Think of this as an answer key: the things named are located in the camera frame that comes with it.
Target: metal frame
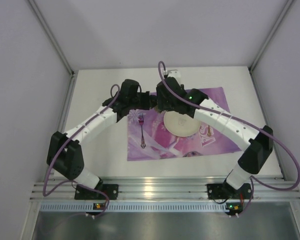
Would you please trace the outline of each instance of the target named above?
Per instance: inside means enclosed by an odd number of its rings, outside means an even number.
[[[54,213],[98,213],[96,202],[53,202],[44,201],[41,203],[40,212]],[[215,202],[121,202],[111,201],[107,213],[224,213],[229,212],[227,205]]]
[[[65,69],[72,76],[74,74],[74,71],[72,70],[72,68],[71,68],[64,52],[62,51],[59,43],[57,42],[53,32],[50,29],[49,25],[47,24],[47,21],[45,20],[44,16],[42,15],[37,3],[35,2],[35,0],[26,0],[26,2],[28,3],[30,9],[34,13],[34,16],[37,18],[38,22],[40,23],[40,25],[41,25],[43,31],[45,32],[46,36],[50,40],[50,42],[52,44],[52,47],[54,48],[54,50],[56,51],[56,53],[60,57],[60,60],[62,61]]]
[[[72,100],[77,75],[71,68],[68,60],[66,59],[62,49],[60,48],[54,34],[49,28],[45,18],[43,17],[38,5],[35,0],[26,0],[35,17],[39,21],[42,29],[46,33],[48,39],[50,40],[56,53],[59,55],[64,67],[70,74],[70,81],[67,89],[67,94],[64,100],[62,113],[59,116],[59,124],[57,129],[63,131],[65,128],[66,119],[68,116],[70,103]],[[256,55],[252,65],[249,67],[251,78],[255,87],[256,94],[259,99],[259,103],[265,117],[266,122],[268,121],[268,115],[264,108],[264,103],[260,96],[258,85],[255,81],[253,71],[256,68],[258,62],[260,61],[262,55],[266,51],[269,43],[274,38],[277,30],[282,24],[283,20],[287,16],[289,10],[293,6],[295,0],[287,0],[280,14],[278,15],[273,27],[271,28],[267,38],[263,42],[258,54]],[[278,159],[280,156],[278,151],[275,151]],[[281,166],[283,175],[285,175],[284,167]],[[153,203],[188,203],[188,204],[210,204],[208,199],[207,187],[208,183],[221,183],[226,176],[220,177],[191,177],[191,178],[171,178],[171,177],[135,177],[135,178],[107,178],[104,177],[105,183],[116,183],[119,184],[119,194],[118,199],[114,201],[117,205],[123,205],[127,203],[143,203],[143,204],[153,204]],[[260,178],[263,182],[286,188],[291,186],[293,183],[290,181],[284,181],[283,179],[273,178]],[[63,178],[54,178],[53,172],[49,176],[48,189],[55,186]],[[34,185],[31,198],[28,204],[28,212],[26,220],[22,229],[20,236],[21,240],[31,240],[33,232],[35,229],[35,224],[39,211],[41,209],[42,203],[53,203],[61,202],[66,204],[72,204],[74,202],[75,190],[72,188],[70,183],[67,183],[59,187],[54,193],[49,197],[43,198],[42,196],[43,183],[38,182]],[[296,227],[300,233],[300,192],[298,189],[289,192],[274,191],[263,187],[262,185],[255,183],[255,192],[253,202],[289,202],[291,205],[291,210],[295,219]],[[75,201],[75,203],[91,203],[91,201]]]
[[[256,66],[258,65],[258,63],[261,59],[261,57],[263,56],[263,54],[267,50],[267,48],[269,46],[269,43],[275,37],[279,27],[283,23],[283,21],[286,18],[288,12],[291,10],[291,8],[292,8],[292,6],[295,2],[296,2],[296,0],[287,0],[286,1],[285,5],[283,6],[282,10],[280,11],[278,17],[276,18],[270,32],[268,33],[268,35],[265,38],[263,44],[261,45],[261,48],[259,49],[256,57],[254,58],[251,66],[249,67],[249,70],[250,70],[251,73],[255,70]]]

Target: white plate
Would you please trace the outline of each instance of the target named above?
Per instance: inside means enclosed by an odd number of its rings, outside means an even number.
[[[163,116],[165,128],[177,137],[189,137],[199,131],[201,122],[179,114],[175,111],[167,111]]]

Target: robotic arm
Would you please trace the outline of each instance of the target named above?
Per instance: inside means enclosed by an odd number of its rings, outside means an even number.
[[[100,114],[113,100],[113,97],[107,99],[91,117],[75,128],[65,133],[57,131],[53,134],[47,164],[50,165],[58,149],[68,139],[67,136],[71,136],[82,126],[85,126],[62,151],[53,168],[69,180],[75,180],[92,189],[100,189],[103,181],[85,168],[81,145],[94,139],[108,126],[120,121],[130,110],[150,110],[157,106],[159,112],[175,111],[207,123],[230,138],[244,151],[222,186],[222,191],[227,196],[235,195],[236,191],[251,175],[259,173],[273,150],[273,141],[257,130],[232,118],[225,117],[223,113],[228,112],[215,104],[200,90],[194,88],[187,93],[184,86],[178,84],[176,78],[179,77],[177,71],[165,76],[165,82],[178,96],[202,107],[217,110],[221,114],[202,110],[180,101],[167,90],[162,82],[156,87],[156,95],[150,95],[149,91],[138,92],[140,85],[137,81],[126,79],[121,85],[117,100],[110,108]],[[268,126],[264,126],[263,130],[273,134],[272,129]]]

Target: gray wall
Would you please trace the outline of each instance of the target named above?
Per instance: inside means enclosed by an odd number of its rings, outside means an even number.
[[[18,239],[69,75],[25,0],[0,0],[0,240]]]
[[[249,66],[286,0],[36,0],[76,69]]]
[[[254,71],[275,134],[300,163],[300,0],[297,0]],[[288,177],[291,159],[280,151]]]

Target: cable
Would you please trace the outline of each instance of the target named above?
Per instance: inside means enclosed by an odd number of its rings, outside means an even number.
[[[252,199],[254,198],[255,185],[254,185],[254,181],[252,181],[252,178],[250,178],[250,181],[251,181],[251,196],[250,196],[249,201],[247,202],[245,208],[242,210],[242,212],[240,212],[239,216],[241,216],[242,214],[245,213],[245,211],[247,211],[248,207],[251,204]]]
[[[51,232],[53,232],[54,230],[56,230],[57,227],[59,227],[61,224],[65,223],[66,221],[68,221],[69,219],[73,218],[73,217],[76,217],[76,216],[81,216],[81,215],[86,215],[85,213],[83,212],[79,212],[79,213],[75,213],[75,214],[72,214],[68,217],[66,217],[65,219],[63,219],[62,221],[58,222],[56,225],[54,225],[49,231],[44,231],[44,228],[43,228],[43,221],[40,219],[40,222],[39,222],[39,229],[42,233],[42,235],[44,236],[47,236],[49,235]]]
[[[106,106],[101,112],[100,114],[103,114],[109,107],[111,107],[111,105],[117,100],[118,98],[118,95],[119,95],[119,91],[120,91],[120,87],[118,84],[115,84],[111,87],[111,95],[112,95],[112,90],[114,87],[117,87],[118,88],[118,91],[116,92],[116,95],[114,96],[113,100],[109,103],[108,106]],[[84,124],[85,126],[88,125],[89,123],[91,123],[91,121],[93,121],[96,117],[98,117],[99,114],[96,114],[94,116],[92,116],[90,119],[88,119],[88,121]],[[54,190],[56,190],[56,188],[58,188],[59,186],[61,186],[62,184],[65,184],[65,183],[70,183],[71,181],[70,180],[65,180],[65,181],[62,181],[60,182],[59,184],[57,184],[53,189],[51,189],[48,193],[47,193],[47,185],[48,185],[48,180],[49,180],[49,175],[54,167],[54,164],[57,160],[57,158],[59,157],[60,153],[64,150],[64,148],[67,146],[67,144],[78,134],[80,133],[84,128],[85,126],[81,126],[72,136],[70,136],[65,142],[64,144],[59,148],[59,150],[56,152],[55,156],[53,157],[51,163],[50,163],[50,166],[48,168],[48,171],[45,175],[45,178],[44,178],[44,184],[43,184],[43,193],[42,195],[44,197],[47,197],[49,196],[51,193],[53,193]],[[91,190],[91,191],[94,191],[96,193],[99,193],[99,194],[102,194],[103,196],[105,196],[105,198],[107,198],[108,196],[106,196],[103,192],[99,191],[99,190],[96,190],[96,189],[92,189],[92,188],[89,188],[89,187],[86,187],[86,186],[83,186],[83,185],[80,185],[81,187],[85,188],[85,189],[88,189],[88,190]]]
[[[72,186],[75,190],[77,190],[77,189],[74,187],[74,182],[73,182],[73,181],[71,182],[71,186]]]
[[[114,87],[117,87],[117,92],[115,94],[115,96],[113,97],[113,94],[112,94],[112,90]],[[107,105],[101,112],[100,114],[104,113],[108,108],[111,107],[111,105],[117,100],[118,96],[119,96],[119,92],[120,92],[120,87],[118,84],[114,84],[111,89],[110,89],[110,95],[111,97],[113,98],[113,100],[109,103],[109,105]],[[59,184],[57,184],[55,187],[53,187],[49,192],[47,192],[47,185],[48,185],[48,181],[49,181],[49,175],[54,167],[54,164],[58,158],[58,156],[60,155],[60,153],[64,150],[64,148],[67,146],[67,144],[77,135],[79,134],[89,123],[91,123],[91,121],[93,121],[96,117],[98,117],[99,114],[96,114],[94,116],[92,116],[90,119],[88,119],[86,121],[86,123],[84,124],[84,126],[80,127],[72,136],[70,136],[65,142],[64,144],[60,147],[60,149],[56,152],[55,156],[53,157],[51,163],[50,163],[50,166],[48,168],[48,171],[46,172],[46,175],[45,175],[45,178],[44,178],[44,184],[43,184],[43,191],[42,191],[42,195],[44,197],[47,197],[49,196],[51,193],[53,193],[59,186],[61,186],[62,184],[65,184],[65,183],[71,183],[71,185],[73,186],[73,183],[77,183],[76,181],[71,181],[71,180],[64,180],[62,182],[60,182]],[[95,216],[96,218],[97,217],[100,217],[102,216],[105,211],[107,210],[107,208],[109,207],[109,204],[110,204],[110,199],[109,197],[103,193],[102,191],[99,191],[97,189],[93,189],[93,188],[90,188],[90,187],[87,187],[87,186],[84,186],[84,185],[81,185],[81,184],[77,184],[79,186],[81,186],[82,188],[85,188],[85,189],[88,189],[90,191],[93,191],[93,192],[96,192],[98,194],[101,194],[105,197],[105,207],[104,209],[100,212],[100,214],[98,214],[97,216]],[[72,218],[72,217],[75,217],[75,216],[78,216],[78,215],[83,215],[85,213],[76,213],[76,214],[73,214],[69,217],[67,217],[65,220],[59,222],[56,226],[54,226],[51,230],[49,230],[48,232],[46,232],[45,234],[49,234],[50,232],[52,232],[54,229],[56,229],[60,224],[64,223],[65,221],[67,221],[68,219]]]
[[[245,198],[242,194],[242,192],[240,193],[240,204],[242,205],[242,207],[244,206],[244,203],[245,203]]]
[[[184,103],[186,103],[186,104],[188,104],[188,105],[190,105],[190,106],[193,106],[193,107],[195,107],[195,108],[203,109],[203,110],[206,110],[206,111],[215,113],[215,114],[221,114],[221,112],[219,112],[219,111],[216,111],[216,110],[213,110],[213,109],[210,109],[210,108],[207,108],[207,107],[203,107],[203,106],[194,104],[194,103],[192,103],[192,102],[189,102],[189,101],[183,99],[182,97],[180,97],[179,95],[177,95],[174,91],[172,91],[171,88],[170,88],[170,87],[168,86],[168,84],[166,83],[166,81],[165,81],[165,79],[164,79],[164,77],[163,77],[163,75],[162,75],[162,72],[161,72],[161,65],[163,66],[163,69],[166,70],[166,65],[165,65],[165,63],[164,63],[163,61],[159,61],[159,63],[158,63],[158,71],[159,71],[159,75],[160,75],[161,81],[162,81],[162,83],[164,84],[164,86],[166,87],[166,89],[167,89],[173,96],[175,96],[175,97],[176,97],[177,99],[179,99],[180,101],[182,101],[182,102],[184,102]],[[228,118],[231,117],[231,115],[226,114],[226,113],[223,113],[222,115],[223,115],[223,116],[226,116],[226,117],[228,117]],[[273,189],[273,190],[277,190],[277,191],[290,191],[290,190],[295,189],[295,188],[299,185],[299,183],[300,183],[300,165],[299,165],[297,159],[295,158],[295,156],[293,155],[293,153],[292,153],[292,152],[291,152],[291,151],[290,151],[290,150],[289,150],[289,149],[288,149],[288,148],[287,148],[287,147],[286,147],[279,139],[277,139],[275,136],[273,136],[273,135],[267,133],[266,131],[262,130],[261,128],[259,128],[259,127],[255,126],[255,125],[253,125],[253,124],[250,123],[250,122],[247,122],[247,121],[245,121],[245,120],[243,120],[243,119],[240,119],[240,118],[238,118],[238,117],[236,117],[236,116],[232,116],[232,119],[234,119],[234,120],[236,120],[236,121],[238,121],[238,122],[241,122],[241,123],[243,123],[243,124],[246,124],[246,125],[250,126],[250,127],[253,128],[253,129],[258,130],[260,133],[266,135],[268,138],[274,140],[277,144],[279,144],[279,145],[280,145],[280,146],[288,153],[288,155],[292,158],[293,163],[295,164],[295,167],[296,167],[296,170],[297,170],[297,173],[298,173],[298,176],[297,176],[297,179],[296,179],[295,183],[294,183],[292,186],[287,187],[287,188],[279,188],[279,187],[270,186],[270,185],[268,185],[268,184],[265,184],[265,183],[261,182],[261,181],[260,181],[259,179],[257,179],[255,176],[251,176],[251,177],[252,177],[255,181],[257,181],[259,184],[261,184],[261,185],[263,185],[263,186],[265,186],[265,187],[267,187],[267,188],[269,188],[269,189]]]

